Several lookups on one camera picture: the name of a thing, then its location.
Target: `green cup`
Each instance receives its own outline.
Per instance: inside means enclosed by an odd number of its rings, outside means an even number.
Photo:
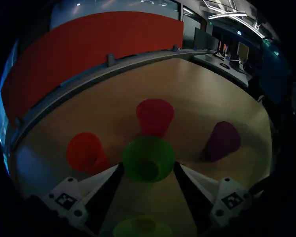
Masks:
[[[119,223],[114,237],[172,237],[170,227],[146,216],[138,216]]]
[[[173,170],[174,162],[172,147],[158,137],[139,137],[128,144],[123,153],[126,173],[140,182],[164,179]]]

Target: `ceiling light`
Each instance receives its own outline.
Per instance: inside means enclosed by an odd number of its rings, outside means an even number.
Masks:
[[[191,12],[190,10],[186,9],[186,8],[183,8],[184,11],[187,11],[188,13],[190,14],[193,14],[193,12]]]
[[[211,10],[220,12],[220,13],[227,13],[226,11],[221,10],[219,8],[216,8],[216,7],[213,7],[213,6],[208,6],[208,8],[211,9]],[[255,29],[254,27],[252,27],[248,23],[246,23],[244,20],[242,20],[242,19],[240,19],[238,17],[233,17],[233,16],[231,16],[230,18],[231,19],[234,19],[234,20],[240,22],[241,24],[245,25],[246,27],[248,27],[250,30],[252,30],[254,33],[256,33],[261,39],[264,38],[264,35],[263,34],[261,34],[257,29]]]
[[[244,12],[244,11],[234,11],[234,12],[226,12],[226,13],[220,13],[220,14],[217,14],[217,15],[213,15],[213,16],[210,16],[208,19],[209,20],[212,20],[212,19],[215,19],[215,18],[220,18],[220,17],[231,17],[231,16],[242,16],[242,17],[246,17],[247,14]]]
[[[203,0],[203,2],[205,3],[206,7],[208,7],[208,4]]]

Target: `window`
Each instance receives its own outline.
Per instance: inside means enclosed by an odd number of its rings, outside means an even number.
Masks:
[[[179,4],[171,0],[63,0],[52,10],[50,29],[79,17],[108,11],[141,11],[180,19]]]
[[[201,29],[202,25],[206,26],[206,21],[191,9],[183,6],[183,48],[192,49],[194,47],[195,28]]]

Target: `computer monitor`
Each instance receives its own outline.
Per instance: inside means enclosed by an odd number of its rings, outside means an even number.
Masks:
[[[217,50],[219,40],[210,34],[195,28],[194,49]]]

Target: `desk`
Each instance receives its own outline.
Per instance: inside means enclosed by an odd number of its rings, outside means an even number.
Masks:
[[[11,154],[15,166],[9,169],[15,173],[13,181],[20,193],[25,197],[43,195],[65,177],[88,177],[66,162],[67,144],[80,132],[97,134],[110,162],[119,163],[125,146],[140,135],[135,109],[148,98],[173,105],[175,116],[164,139],[182,164],[217,180],[231,176],[246,188],[269,173],[271,133],[262,105],[220,75],[172,58],[111,77],[43,118]],[[218,162],[201,163],[200,153],[215,124],[222,120],[235,125],[242,146]],[[177,213],[187,213],[183,196],[176,196],[179,187],[173,176],[163,181],[170,182],[167,186],[173,189]],[[153,194],[163,195],[164,191],[163,183],[157,183]],[[180,221],[191,226],[192,219],[186,214]]]
[[[252,76],[248,75],[248,74],[243,74],[243,73],[238,72],[235,69],[231,68],[231,66],[229,65],[229,61],[227,59],[224,59],[224,61],[222,61],[219,58],[216,58],[215,56],[210,55],[210,57],[212,57],[213,60],[209,62],[205,59],[205,57],[206,57],[206,55],[196,55],[193,58],[198,62],[201,62],[201,63],[204,63],[208,66],[214,67],[215,69],[222,72],[222,74],[227,74],[227,76],[233,78],[234,80],[236,80],[237,82],[242,84],[244,87],[249,86],[248,81],[252,78]],[[230,69],[227,69],[227,68],[221,66],[220,63],[224,63],[224,64],[228,65],[230,67]]]

